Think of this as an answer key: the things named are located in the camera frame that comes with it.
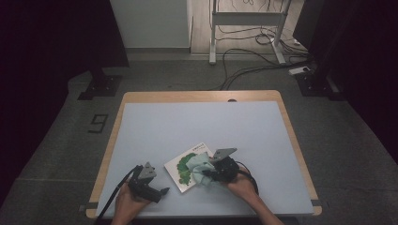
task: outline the power strip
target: power strip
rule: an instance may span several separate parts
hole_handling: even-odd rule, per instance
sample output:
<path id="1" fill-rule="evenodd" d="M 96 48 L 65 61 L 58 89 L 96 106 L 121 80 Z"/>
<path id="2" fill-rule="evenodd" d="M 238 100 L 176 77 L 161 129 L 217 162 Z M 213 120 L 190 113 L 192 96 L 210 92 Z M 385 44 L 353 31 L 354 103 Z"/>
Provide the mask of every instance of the power strip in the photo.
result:
<path id="1" fill-rule="evenodd" d="M 292 68 L 292 69 L 289 69 L 289 75 L 295 76 L 295 75 L 299 75 L 301 73 L 306 73 L 306 72 L 310 72 L 310 71 L 311 71 L 311 69 L 308 67 Z"/>

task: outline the metal rack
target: metal rack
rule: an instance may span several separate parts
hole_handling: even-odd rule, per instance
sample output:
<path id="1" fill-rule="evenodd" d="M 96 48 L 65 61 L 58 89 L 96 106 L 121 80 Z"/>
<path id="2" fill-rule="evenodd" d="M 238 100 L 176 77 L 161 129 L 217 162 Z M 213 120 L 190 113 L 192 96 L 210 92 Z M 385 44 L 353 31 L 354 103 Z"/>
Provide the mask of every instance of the metal rack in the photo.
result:
<path id="1" fill-rule="evenodd" d="M 216 26 L 217 25 L 264 25 L 277 26 L 275 38 L 271 39 L 272 49 L 281 65 L 286 62 L 280 46 L 281 34 L 287 18 L 291 0 L 283 5 L 282 12 L 218 12 L 217 1 L 213 0 L 213 11 L 211 19 L 211 40 L 209 63 L 216 64 Z"/>

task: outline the white cabinet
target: white cabinet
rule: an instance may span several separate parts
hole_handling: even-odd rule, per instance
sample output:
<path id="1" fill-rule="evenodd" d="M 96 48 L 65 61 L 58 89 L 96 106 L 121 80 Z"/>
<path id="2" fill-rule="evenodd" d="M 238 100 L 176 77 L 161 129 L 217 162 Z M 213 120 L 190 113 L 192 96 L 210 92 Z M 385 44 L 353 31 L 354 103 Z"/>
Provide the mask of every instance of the white cabinet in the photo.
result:
<path id="1" fill-rule="evenodd" d="M 111 0 L 125 48 L 189 48 L 191 0 Z"/>

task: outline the black curtain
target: black curtain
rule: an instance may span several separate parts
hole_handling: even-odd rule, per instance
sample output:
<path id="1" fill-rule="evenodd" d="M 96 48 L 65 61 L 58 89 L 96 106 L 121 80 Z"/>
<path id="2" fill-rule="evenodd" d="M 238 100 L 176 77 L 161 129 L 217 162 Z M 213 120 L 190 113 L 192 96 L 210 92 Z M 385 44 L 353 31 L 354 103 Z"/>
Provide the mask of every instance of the black curtain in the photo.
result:
<path id="1" fill-rule="evenodd" d="M 0 2 L 0 170 L 2 203 L 68 94 L 68 80 L 128 67 L 107 0 Z"/>

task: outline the robotic hand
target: robotic hand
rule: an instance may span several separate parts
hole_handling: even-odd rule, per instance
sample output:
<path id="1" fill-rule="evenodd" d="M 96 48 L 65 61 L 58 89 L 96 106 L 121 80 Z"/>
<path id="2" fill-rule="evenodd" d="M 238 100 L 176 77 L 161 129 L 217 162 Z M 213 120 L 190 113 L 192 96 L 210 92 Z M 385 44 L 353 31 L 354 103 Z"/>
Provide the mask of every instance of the robotic hand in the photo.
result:
<path id="1" fill-rule="evenodd" d="M 258 194 L 257 183 L 255 182 L 250 172 L 244 172 L 240 170 L 239 166 L 237 165 L 240 162 L 236 162 L 231 157 L 229 157 L 229 155 L 236 151 L 236 148 L 218 149 L 213 158 L 210 160 L 215 170 L 202 171 L 203 175 L 211 177 L 214 181 L 230 183 L 237 177 L 238 173 L 241 173 L 250 179 L 250 181 L 254 185 L 255 192 Z"/>
<path id="2" fill-rule="evenodd" d="M 167 194 L 169 187 L 156 190 L 149 186 L 149 183 L 156 176 L 155 169 L 149 164 L 143 166 L 136 166 L 133 169 L 134 173 L 129 181 L 129 188 L 131 192 L 138 197 L 158 203 L 161 196 Z"/>

